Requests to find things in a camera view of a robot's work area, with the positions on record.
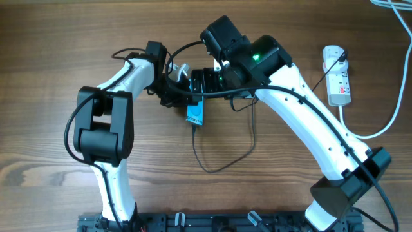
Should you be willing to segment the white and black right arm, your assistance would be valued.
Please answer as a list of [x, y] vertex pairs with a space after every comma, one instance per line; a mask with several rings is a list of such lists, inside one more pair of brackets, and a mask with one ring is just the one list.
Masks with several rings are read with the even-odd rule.
[[371, 149], [351, 135], [307, 87], [288, 52], [272, 37], [250, 41], [227, 16], [211, 23], [200, 39], [223, 65], [220, 94], [250, 92], [271, 107], [314, 156], [323, 176], [310, 189], [305, 217], [329, 230], [379, 179], [391, 162], [384, 148]]

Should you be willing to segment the smartphone with blue screen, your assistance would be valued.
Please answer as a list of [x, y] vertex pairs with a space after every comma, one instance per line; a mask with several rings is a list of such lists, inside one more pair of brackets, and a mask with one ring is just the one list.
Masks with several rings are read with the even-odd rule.
[[[202, 93], [203, 87], [201, 83], [201, 79], [198, 77], [191, 77], [191, 90], [194, 93]], [[194, 102], [197, 105], [188, 105], [187, 107], [187, 116], [186, 121], [197, 126], [203, 126], [203, 110], [204, 110], [204, 98], [200, 97], [199, 100], [195, 100]]]

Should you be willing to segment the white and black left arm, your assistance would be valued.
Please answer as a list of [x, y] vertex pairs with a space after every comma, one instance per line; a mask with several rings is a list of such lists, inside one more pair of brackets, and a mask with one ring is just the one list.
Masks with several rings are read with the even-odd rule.
[[169, 91], [170, 77], [188, 86], [189, 65], [167, 62], [167, 48], [149, 41], [146, 48], [126, 48], [113, 59], [123, 67], [96, 87], [84, 86], [77, 95], [77, 107], [68, 119], [64, 140], [73, 130], [73, 145], [65, 145], [77, 162], [89, 166], [98, 182], [102, 212], [98, 228], [103, 231], [142, 231], [137, 204], [131, 193], [127, 158], [134, 143], [133, 103], [141, 92], [157, 95], [164, 106], [176, 106], [181, 98]]

